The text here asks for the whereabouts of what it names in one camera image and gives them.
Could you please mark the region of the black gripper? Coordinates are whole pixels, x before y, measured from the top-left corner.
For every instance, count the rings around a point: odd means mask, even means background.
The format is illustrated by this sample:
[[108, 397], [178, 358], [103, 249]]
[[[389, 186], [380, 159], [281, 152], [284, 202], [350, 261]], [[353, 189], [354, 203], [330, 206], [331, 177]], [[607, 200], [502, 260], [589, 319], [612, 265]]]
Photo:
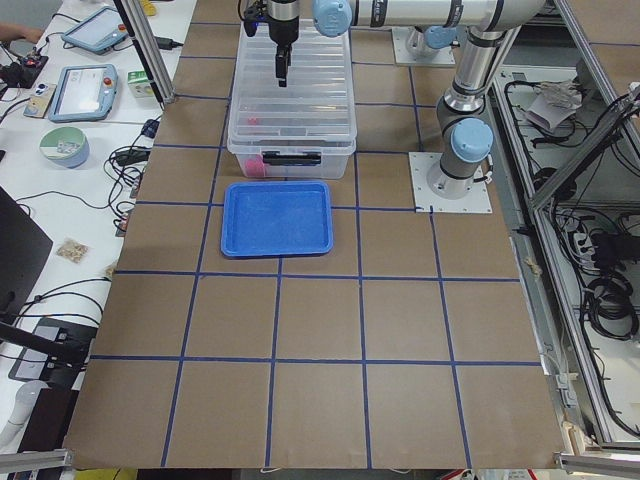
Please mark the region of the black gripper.
[[278, 86], [287, 87], [288, 69], [291, 65], [291, 45], [299, 35], [299, 1], [267, 0], [269, 36], [278, 46], [275, 55], [275, 76]]

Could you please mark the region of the person hand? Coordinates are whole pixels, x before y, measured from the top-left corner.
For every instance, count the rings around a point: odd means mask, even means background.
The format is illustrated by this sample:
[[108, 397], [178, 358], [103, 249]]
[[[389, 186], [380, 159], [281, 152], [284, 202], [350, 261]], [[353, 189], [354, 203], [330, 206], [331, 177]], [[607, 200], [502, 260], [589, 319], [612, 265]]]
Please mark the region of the person hand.
[[25, 40], [36, 44], [43, 34], [44, 31], [39, 28], [9, 22], [0, 23], [0, 41], [2, 43]]

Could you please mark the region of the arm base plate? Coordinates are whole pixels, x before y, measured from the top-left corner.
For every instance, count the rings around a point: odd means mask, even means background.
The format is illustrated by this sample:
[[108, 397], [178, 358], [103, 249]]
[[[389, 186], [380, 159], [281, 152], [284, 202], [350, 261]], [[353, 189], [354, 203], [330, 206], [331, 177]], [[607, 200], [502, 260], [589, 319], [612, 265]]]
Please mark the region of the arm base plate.
[[452, 68], [457, 29], [442, 26], [393, 27], [395, 63], [402, 66]]
[[438, 152], [410, 152], [415, 210], [422, 213], [491, 214], [488, 192], [489, 180], [478, 165], [474, 176], [456, 180], [445, 175], [440, 168]]

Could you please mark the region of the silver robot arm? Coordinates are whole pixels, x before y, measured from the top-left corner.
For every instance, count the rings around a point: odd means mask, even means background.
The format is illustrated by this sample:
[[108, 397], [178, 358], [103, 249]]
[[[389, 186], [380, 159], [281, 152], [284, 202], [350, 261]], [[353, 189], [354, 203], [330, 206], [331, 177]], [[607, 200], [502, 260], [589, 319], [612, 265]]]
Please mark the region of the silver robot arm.
[[488, 155], [493, 134], [483, 121], [467, 119], [484, 106], [483, 95], [498, 62], [505, 32], [495, 22], [502, 18], [501, 1], [314, 1], [316, 30], [337, 37], [365, 22], [372, 28], [390, 26], [466, 27], [466, 43], [451, 87], [438, 105], [445, 151], [431, 168], [431, 190], [448, 199], [460, 199], [471, 189], [474, 174]]
[[409, 31], [405, 47], [416, 57], [434, 56], [457, 39], [455, 27], [415, 26]]

